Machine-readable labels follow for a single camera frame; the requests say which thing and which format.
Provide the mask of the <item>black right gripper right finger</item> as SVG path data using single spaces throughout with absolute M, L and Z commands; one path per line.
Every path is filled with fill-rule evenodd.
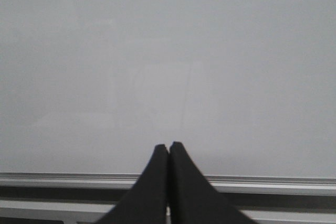
M 172 223 L 256 223 L 207 181 L 181 142 L 170 147 L 169 207 Z

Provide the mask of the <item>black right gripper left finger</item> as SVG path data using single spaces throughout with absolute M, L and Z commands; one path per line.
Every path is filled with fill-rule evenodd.
M 136 183 L 96 223 L 166 223 L 168 158 L 165 145 L 156 145 Z

